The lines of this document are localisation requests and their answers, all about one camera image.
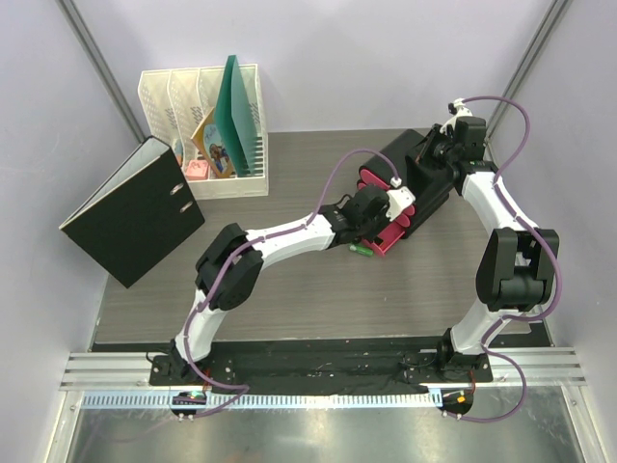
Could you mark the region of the black drawer organizer box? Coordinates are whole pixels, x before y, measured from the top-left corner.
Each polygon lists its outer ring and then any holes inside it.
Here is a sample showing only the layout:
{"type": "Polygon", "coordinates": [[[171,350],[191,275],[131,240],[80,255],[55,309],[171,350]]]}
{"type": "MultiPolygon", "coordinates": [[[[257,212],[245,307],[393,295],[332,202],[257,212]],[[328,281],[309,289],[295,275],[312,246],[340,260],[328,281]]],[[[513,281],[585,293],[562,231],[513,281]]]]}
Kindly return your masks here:
{"type": "Polygon", "coordinates": [[[416,214],[403,239],[408,238],[449,198],[456,175],[453,171],[432,171],[418,165],[418,155],[425,136],[408,129],[382,149],[397,168],[403,185],[416,196],[416,214]]]}

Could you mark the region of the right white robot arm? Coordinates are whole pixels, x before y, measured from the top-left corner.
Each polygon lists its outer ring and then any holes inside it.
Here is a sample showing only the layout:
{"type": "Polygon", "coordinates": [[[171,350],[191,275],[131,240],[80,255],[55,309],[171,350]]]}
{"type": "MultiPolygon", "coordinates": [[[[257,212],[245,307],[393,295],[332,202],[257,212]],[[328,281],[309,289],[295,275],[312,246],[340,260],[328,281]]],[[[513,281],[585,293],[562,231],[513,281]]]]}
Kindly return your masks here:
{"type": "Polygon", "coordinates": [[[447,381],[488,376],[488,347],[502,327],[548,301],[559,237],[529,221],[484,158],[486,122],[464,111],[434,125],[412,167],[424,181],[416,211],[430,217],[455,191],[488,234],[475,277],[476,299],[440,340],[435,368],[447,381]]]}

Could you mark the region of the pink drawer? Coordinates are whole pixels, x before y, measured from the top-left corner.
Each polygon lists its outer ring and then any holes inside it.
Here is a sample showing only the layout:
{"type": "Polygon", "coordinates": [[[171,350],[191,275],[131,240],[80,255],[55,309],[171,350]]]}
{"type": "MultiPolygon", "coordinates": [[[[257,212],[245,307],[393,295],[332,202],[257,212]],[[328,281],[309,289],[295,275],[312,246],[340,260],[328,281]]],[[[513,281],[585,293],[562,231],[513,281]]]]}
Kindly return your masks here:
{"type": "Polygon", "coordinates": [[[404,223],[392,222],[373,240],[364,239],[362,244],[371,249],[375,255],[383,257],[394,244],[403,238],[410,225],[410,221],[404,223]]]}
{"type": "MultiPolygon", "coordinates": [[[[359,175],[360,175],[360,179],[358,181],[358,185],[373,184],[385,191],[388,191],[391,188],[391,185],[389,183],[386,183],[384,180],[380,179],[379,177],[377,177],[375,174],[373,174],[371,171],[367,170],[366,168],[360,168],[359,175]]],[[[415,206],[413,204],[410,205],[404,210],[404,213],[408,216],[414,216],[416,214],[415,206]]]]}
{"type": "MultiPolygon", "coordinates": [[[[373,185],[373,184],[368,184],[368,185],[362,185],[362,184],[361,184],[361,185],[358,185],[358,183],[357,183],[357,189],[358,189],[358,190],[362,190],[362,189],[363,189],[364,187],[366,187],[366,186],[375,186],[375,187],[377,187],[378,189],[383,190],[383,189],[381,189],[381,188],[379,188],[378,186],[373,185]]],[[[386,212],[387,212],[388,205],[389,205],[389,198],[388,198],[388,195],[387,195],[387,199],[388,199],[388,203],[387,203],[387,205],[385,206],[385,212],[384,212],[384,215],[385,215],[385,216],[386,216],[386,212]]],[[[412,217],[413,217],[413,216],[408,216],[408,215],[406,215],[406,214],[403,212],[403,213],[402,213],[402,214],[401,214],[398,218],[396,218],[393,222],[395,222],[395,221],[398,221],[399,223],[404,223],[404,222],[407,222],[407,221],[410,221],[410,222],[411,222],[412,217]]]]}

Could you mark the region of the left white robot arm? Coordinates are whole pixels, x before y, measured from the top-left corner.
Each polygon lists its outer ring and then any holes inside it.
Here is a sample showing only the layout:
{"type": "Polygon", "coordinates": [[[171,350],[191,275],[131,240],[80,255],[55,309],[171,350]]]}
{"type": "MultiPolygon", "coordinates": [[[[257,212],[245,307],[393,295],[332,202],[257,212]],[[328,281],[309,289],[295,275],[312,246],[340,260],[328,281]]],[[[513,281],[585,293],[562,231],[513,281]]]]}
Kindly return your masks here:
{"type": "Polygon", "coordinates": [[[325,204],[316,215],[263,230],[225,226],[196,265],[196,290],[187,320],[172,343],[172,373],[193,385],[227,312],[251,296],[260,273],[283,260],[361,241],[390,224],[392,196],[365,186],[344,204],[325,204]]]}

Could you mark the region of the green lip balm tube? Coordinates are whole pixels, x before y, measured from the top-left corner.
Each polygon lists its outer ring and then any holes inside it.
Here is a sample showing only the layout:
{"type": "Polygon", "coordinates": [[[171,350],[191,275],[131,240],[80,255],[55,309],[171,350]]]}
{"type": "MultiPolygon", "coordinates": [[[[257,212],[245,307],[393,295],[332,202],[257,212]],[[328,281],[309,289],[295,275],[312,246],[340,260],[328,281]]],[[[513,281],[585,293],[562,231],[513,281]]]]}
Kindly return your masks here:
{"type": "Polygon", "coordinates": [[[351,244],[349,246],[349,250],[365,257],[372,257],[374,255],[374,251],[372,249],[359,244],[351,244]]]}

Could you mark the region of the pink top drawer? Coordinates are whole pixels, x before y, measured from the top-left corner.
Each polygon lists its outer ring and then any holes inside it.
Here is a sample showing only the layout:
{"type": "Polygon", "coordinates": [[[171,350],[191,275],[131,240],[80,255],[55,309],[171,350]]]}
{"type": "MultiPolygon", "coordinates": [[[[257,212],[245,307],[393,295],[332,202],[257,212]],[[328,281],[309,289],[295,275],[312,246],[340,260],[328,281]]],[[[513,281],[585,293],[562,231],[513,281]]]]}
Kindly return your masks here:
{"type": "MultiPolygon", "coordinates": [[[[359,175],[360,175],[360,179],[358,181],[358,185],[373,184],[385,191],[388,191],[391,188],[391,185],[389,183],[386,183],[384,180],[380,179],[379,177],[377,177],[375,174],[373,174],[371,171],[367,170],[366,168],[360,168],[359,175]]],[[[404,210],[404,213],[408,216],[414,216],[416,214],[415,206],[413,204],[410,205],[404,210]]]]}

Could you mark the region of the pink bottom drawer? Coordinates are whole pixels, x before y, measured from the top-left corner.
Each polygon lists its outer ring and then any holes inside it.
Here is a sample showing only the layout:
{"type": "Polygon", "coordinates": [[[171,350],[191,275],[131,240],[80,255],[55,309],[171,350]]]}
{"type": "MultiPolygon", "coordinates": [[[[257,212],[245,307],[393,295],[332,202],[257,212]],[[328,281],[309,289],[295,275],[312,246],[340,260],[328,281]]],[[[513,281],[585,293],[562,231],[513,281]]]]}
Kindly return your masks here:
{"type": "Polygon", "coordinates": [[[410,225],[410,221],[404,223],[392,222],[373,240],[364,239],[362,244],[371,249],[375,255],[383,257],[394,244],[403,238],[410,225]]]}

